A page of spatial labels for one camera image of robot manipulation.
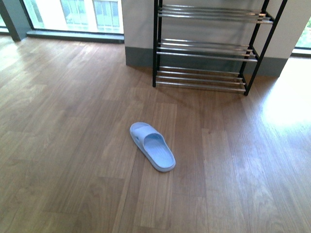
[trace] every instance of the metal shoe rack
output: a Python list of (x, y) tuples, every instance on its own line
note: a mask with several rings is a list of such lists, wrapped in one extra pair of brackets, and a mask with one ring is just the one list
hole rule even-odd
[[(154, 2), (154, 47), (153, 47), (153, 87), (156, 84), (168, 84), (192, 88), (234, 91), (248, 95), (258, 69), (267, 51), (273, 33), (283, 13), (287, 0), (283, 0), (276, 17), (266, 9), (269, 0), (265, 0), (261, 10), (208, 8), (185, 5), (165, 5), (163, 0)], [(255, 24), (248, 45), (224, 44), (205, 41), (162, 38), (162, 18), (174, 17), (180, 19), (221, 20)], [(259, 54), (254, 48), (254, 42), (261, 24), (271, 25), (266, 42)], [(241, 62), (239, 72), (221, 70), (203, 70), (184, 67), (162, 66), (162, 55), (187, 57), (189, 59), (218, 59)], [(256, 63), (249, 82), (245, 80), (244, 70), (247, 63)]]

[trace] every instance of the black metal frame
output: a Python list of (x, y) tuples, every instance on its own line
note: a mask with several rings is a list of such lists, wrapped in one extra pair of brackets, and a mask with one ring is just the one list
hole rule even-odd
[[(238, 60), (240, 60), (240, 61), (242, 60), (243, 61), (242, 65), (241, 65), (241, 68), (240, 68), (240, 71), (239, 71), (237, 77), (235, 77), (235, 78), (236, 79), (241, 79), (241, 83), (240, 84), (243, 85), (243, 88), (245, 90), (243, 91), (243, 89), (240, 89), (240, 91), (243, 91), (245, 96), (248, 95), (248, 93), (249, 93), (249, 91), (251, 89), (251, 86), (252, 86), (252, 84), (254, 82), (254, 79), (255, 79), (255, 77), (257, 75), (259, 67), (260, 67), (260, 65), (262, 63), (262, 60), (263, 60), (263, 58), (265, 56), (265, 53), (267, 51), (267, 48), (269, 46), (269, 43), (270, 43), (270, 41), (272, 39), (272, 36), (273, 36), (273, 34), (275, 32), (276, 26), (277, 26), (277, 24), (278, 24), (278, 22), (280, 20), (280, 17), (282, 15), (283, 11), (284, 11), (286, 3), (287, 3), (287, 0), (283, 0), (282, 1), (276, 17), (273, 18), (267, 12), (267, 7), (268, 7), (268, 4), (269, 4), (269, 0), (264, 0), (264, 3), (263, 3), (263, 6), (262, 6), (260, 14), (264, 14), (265, 15), (264, 16), (265, 17), (264, 18), (265, 21), (260, 21), (261, 18), (259, 17), (258, 21), (255, 22), (256, 25), (255, 25), (255, 28), (254, 28), (254, 31), (253, 31), (250, 43), (249, 43), (248, 48), (246, 50), (246, 54), (244, 54), (244, 58), (243, 59), (241, 59), (241, 58), (240, 59), (232, 59), (232, 60), (237, 60), (237, 61)], [(192, 56), (192, 57), (206, 57), (206, 58), (217, 59), (214, 56), (198, 55), (197, 51), (192, 51), (192, 53), (191, 53), (191, 52), (189, 52), (191, 50), (175, 49), (175, 48), (173, 48), (173, 49), (172, 48), (162, 48), (161, 46), (164, 44), (164, 43), (161, 42), (162, 41), (162, 38), (161, 38), (162, 37), (162, 35), (161, 35), (161, 31), (162, 31), (162, 17), (164, 17), (164, 16), (169, 16), (169, 17), (188, 17), (188, 16), (185, 16), (185, 13), (181, 13), (181, 14), (179, 14), (178, 12), (175, 13), (174, 10), (170, 10), (170, 9), (166, 10), (166, 13), (162, 13), (163, 9), (164, 9), (163, 8), (163, 0), (155, 0), (154, 1), (154, 43), (153, 43), (153, 87), (156, 87), (156, 83), (157, 83), (156, 78), (157, 78), (158, 72), (160, 72), (160, 56), (162, 54), (166, 54), (166, 55), (179, 55), (179, 56), (183, 55), (183, 56)], [(201, 9), (194, 10), (194, 11), (198, 11), (199, 13), (196, 12), (195, 13), (196, 15), (194, 15), (193, 18), (200, 18), (200, 19), (206, 18), (206, 19), (215, 20), (213, 18), (215, 16), (213, 16), (213, 15), (211, 17), (205, 16), (204, 15), (204, 11), (205, 10), (208, 11), (209, 9), (208, 8), (203, 8), (203, 10), (201, 10)], [(267, 22), (267, 19), (272, 24), (272, 27), (270, 29), (269, 35), (268, 35), (268, 37), (266, 39), (266, 42), (265, 42), (265, 44), (263, 46), (263, 49), (262, 49), (261, 53), (259, 54), (255, 50), (255, 48), (254, 48), (254, 42), (255, 42), (255, 39), (257, 37), (260, 25), (262, 23), (269, 23), (269, 22)], [(227, 20), (227, 19), (225, 17), (220, 17), (220, 20)], [(178, 54), (176, 52), (176, 50), (184, 51), (184, 53), (183, 54)], [(244, 70), (245, 70), (247, 62), (254, 61), (253, 59), (249, 60), (250, 55), (255, 57), (255, 59), (257, 60), (257, 64), (256, 64), (256, 67), (255, 67), (255, 69), (253, 71), (253, 74), (252, 74), (252, 77), (251, 77), (250, 81), (247, 83), (243, 73), (244, 73)], [(166, 77), (166, 78), (167, 79), (171, 78), (171, 79), (187, 80), (187, 78), (176, 78), (176, 77)], [(195, 84), (189, 84), (188, 86), (196, 87)]]

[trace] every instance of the slide sandal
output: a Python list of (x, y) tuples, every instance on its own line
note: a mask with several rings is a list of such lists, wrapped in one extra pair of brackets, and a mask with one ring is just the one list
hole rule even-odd
[(130, 128), (130, 134), (155, 169), (166, 172), (175, 167), (175, 158), (164, 137), (151, 125), (143, 122), (134, 123)]

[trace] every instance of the baseboard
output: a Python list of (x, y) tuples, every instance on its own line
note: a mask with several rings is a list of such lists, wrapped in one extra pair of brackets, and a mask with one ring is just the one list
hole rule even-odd
[(101, 33), (79, 33), (79, 32), (60, 32), (32, 30), (27, 32), (28, 37), (49, 38), (58, 40), (98, 42), (98, 43), (115, 43), (123, 44), (124, 35), (122, 34), (101, 34)]
[[(136, 67), (152, 67), (153, 50), (125, 47), (126, 64)], [(265, 57), (262, 60), (258, 75), (279, 77), (287, 59)], [(161, 65), (172, 67), (186, 67), (207, 70), (223, 70), (239, 72), (241, 62), (222, 61), (215, 59), (198, 59), (188, 57), (161, 56)], [(245, 68), (245, 74), (253, 73), (256, 63), (248, 63)]]

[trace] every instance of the glass window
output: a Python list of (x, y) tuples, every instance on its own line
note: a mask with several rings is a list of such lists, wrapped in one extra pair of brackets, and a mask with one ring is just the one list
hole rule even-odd
[(119, 11), (116, 1), (94, 0), (98, 28), (118, 28)]
[(83, 0), (61, 0), (67, 24), (88, 25)]
[(0, 27), (5, 27), (5, 23), (3, 21), (3, 18), (0, 15)]
[(311, 18), (303, 30), (298, 43), (296, 44), (298, 49), (311, 49)]
[(35, 29), (123, 33), (121, 0), (23, 0)]

